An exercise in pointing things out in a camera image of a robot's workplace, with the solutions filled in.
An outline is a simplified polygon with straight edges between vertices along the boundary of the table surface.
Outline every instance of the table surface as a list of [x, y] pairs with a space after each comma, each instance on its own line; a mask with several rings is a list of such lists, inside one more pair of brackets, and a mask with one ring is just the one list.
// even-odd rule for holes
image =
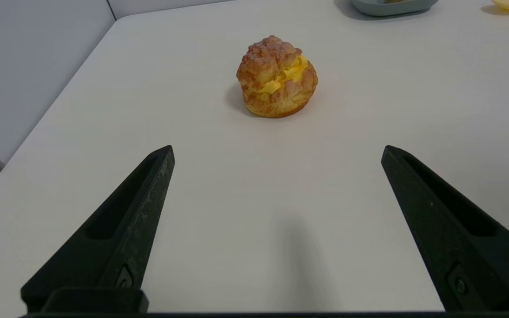
[[[117, 21], [0, 174], [0, 317], [168, 144], [150, 310], [442, 310], [380, 157], [410, 151], [509, 229], [509, 15], [489, 4], [377, 20], [237, 0]], [[283, 119], [249, 115], [235, 78], [270, 34], [319, 75]]]

